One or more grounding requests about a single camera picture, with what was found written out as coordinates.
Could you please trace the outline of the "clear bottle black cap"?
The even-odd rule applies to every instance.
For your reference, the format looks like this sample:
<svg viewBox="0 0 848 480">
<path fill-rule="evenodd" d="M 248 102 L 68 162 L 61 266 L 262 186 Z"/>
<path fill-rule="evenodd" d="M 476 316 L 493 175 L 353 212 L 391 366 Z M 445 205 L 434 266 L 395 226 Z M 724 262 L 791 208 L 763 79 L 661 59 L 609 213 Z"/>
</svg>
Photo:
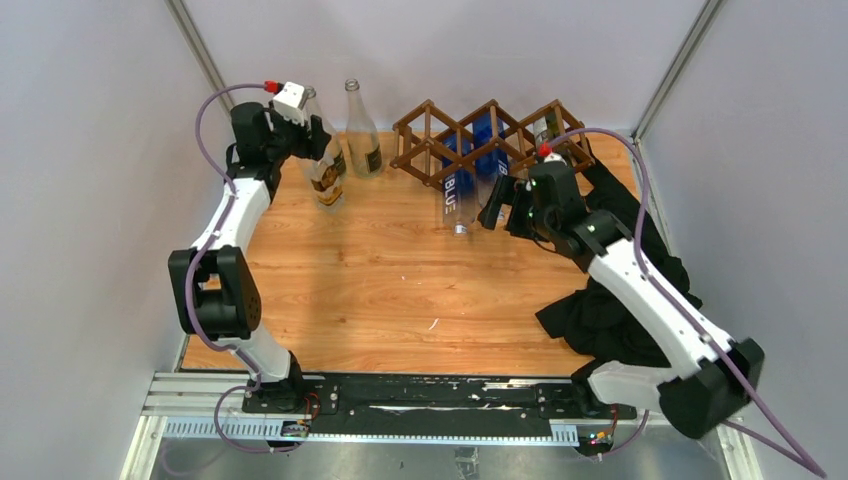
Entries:
<svg viewBox="0 0 848 480">
<path fill-rule="evenodd" d="M 344 203 L 343 179 L 333 159 L 325 153 L 321 160 L 299 158 L 300 168 L 316 206 L 335 213 Z"/>
</svg>

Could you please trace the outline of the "clear glass bottle gold label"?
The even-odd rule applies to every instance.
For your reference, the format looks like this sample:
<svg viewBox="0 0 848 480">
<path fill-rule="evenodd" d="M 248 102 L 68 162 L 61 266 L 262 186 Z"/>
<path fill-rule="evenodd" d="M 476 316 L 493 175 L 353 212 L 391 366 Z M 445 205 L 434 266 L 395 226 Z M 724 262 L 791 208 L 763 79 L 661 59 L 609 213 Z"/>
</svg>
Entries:
<svg viewBox="0 0 848 480">
<path fill-rule="evenodd" d="M 383 170 L 383 157 L 378 132 L 365 107 L 360 83 L 349 78 L 344 83 L 348 101 L 346 141 L 354 173 L 360 178 L 374 178 Z"/>
</svg>

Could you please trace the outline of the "blue clear square bottle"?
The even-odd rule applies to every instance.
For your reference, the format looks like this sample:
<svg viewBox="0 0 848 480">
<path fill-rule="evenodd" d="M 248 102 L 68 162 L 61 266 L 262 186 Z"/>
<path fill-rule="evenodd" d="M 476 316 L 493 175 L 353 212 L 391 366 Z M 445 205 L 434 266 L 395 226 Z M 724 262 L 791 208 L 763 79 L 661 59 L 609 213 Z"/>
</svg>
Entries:
<svg viewBox="0 0 848 480">
<path fill-rule="evenodd" d="M 478 214 L 475 176 L 463 167 L 443 179 L 442 221 L 454 235 L 467 235 Z"/>
</svg>

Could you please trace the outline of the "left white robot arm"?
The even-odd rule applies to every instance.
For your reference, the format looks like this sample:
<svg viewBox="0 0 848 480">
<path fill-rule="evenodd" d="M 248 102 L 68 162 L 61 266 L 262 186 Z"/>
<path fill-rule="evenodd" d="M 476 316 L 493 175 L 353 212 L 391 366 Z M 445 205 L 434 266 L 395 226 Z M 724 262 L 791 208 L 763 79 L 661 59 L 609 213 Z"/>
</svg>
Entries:
<svg viewBox="0 0 848 480">
<path fill-rule="evenodd" d="M 293 413 L 308 398 L 303 373 L 261 324 L 262 299 L 246 250 L 285 161 L 321 160 L 331 136 L 317 115 L 290 119 L 258 102 L 238 104 L 230 115 L 235 141 L 225 151 L 221 202 L 201 236 L 170 254 L 168 271 L 183 331 L 248 370 L 245 410 Z"/>
</svg>

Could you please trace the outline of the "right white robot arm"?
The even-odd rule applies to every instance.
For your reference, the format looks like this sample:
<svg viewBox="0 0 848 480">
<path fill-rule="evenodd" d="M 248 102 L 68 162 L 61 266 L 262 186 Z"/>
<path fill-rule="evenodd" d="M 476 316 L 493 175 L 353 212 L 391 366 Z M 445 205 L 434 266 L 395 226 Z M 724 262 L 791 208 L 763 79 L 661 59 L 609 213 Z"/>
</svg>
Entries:
<svg viewBox="0 0 848 480">
<path fill-rule="evenodd" d="M 636 237 L 615 215 L 591 211 L 574 169 L 562 161 L 537 164 L 528 179 L 497 179 L 478 219 L 494 229 L 508 205 L 506 230 L 551 243 L 603 285 L 657 344 L 666 368 L 609 361 L 588 368 L 571 390 L 584 417 L 610 404 L 659 411 L 682 435 L 700 439 L 753 399 L 765 353 L 752 338 L 735 340 L 701 314 L 645 257 Z"/>
</svg>

